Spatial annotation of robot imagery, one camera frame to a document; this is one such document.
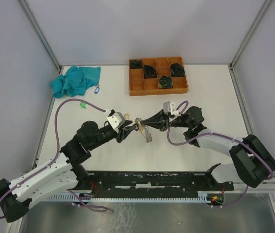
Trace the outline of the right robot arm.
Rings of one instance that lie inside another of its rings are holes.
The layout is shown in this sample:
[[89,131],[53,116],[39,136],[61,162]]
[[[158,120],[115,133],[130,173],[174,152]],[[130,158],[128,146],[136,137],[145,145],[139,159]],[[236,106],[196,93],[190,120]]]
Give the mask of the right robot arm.
[[160,110],[154,116],[142,120],[143,126],[170,132],[171,128],[185,128],[185,141],[198,148],[206,148],[231,158],[230,164],[217,164],[210,169],[205,186],[215,190],[225,182],[243,182],[256,188],[263,181],[274,177],[275,159],[255,135],[232,137],[214,132],[202,123],[202,109],[190,107],[184,112]]

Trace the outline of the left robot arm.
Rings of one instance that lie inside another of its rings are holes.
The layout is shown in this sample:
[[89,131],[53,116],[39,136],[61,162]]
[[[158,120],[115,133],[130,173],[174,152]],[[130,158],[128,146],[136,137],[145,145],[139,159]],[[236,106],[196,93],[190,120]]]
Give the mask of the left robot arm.
[[91,151],[115,139],[121,143],[138,125],[126,120],[118,129],[106,122],[100,128],[87,121],[74,137],[57,150],[50,161],[14,180],[0,180],[0,209],[3,218],[14,222],[41,200],[63,190],[85,189],[89,185],[87,171],[82,163],[91,157]]

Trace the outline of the metal keyring organizer yellow handle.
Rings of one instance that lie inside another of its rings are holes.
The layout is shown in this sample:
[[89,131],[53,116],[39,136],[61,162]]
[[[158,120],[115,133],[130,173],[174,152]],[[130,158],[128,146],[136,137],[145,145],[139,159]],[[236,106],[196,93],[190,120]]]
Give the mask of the metal keyring organizer yellow handle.
[[138,130],[142,134],[142,136],[144,137],[146,143],[152,142],[152,136],[151,136],[151,133],[149,131],[149,128],[147,126],[144,126],[144,125],[141,124],[142,119],[137,117],[134,122],[135,122],[135,124],[138,125]]

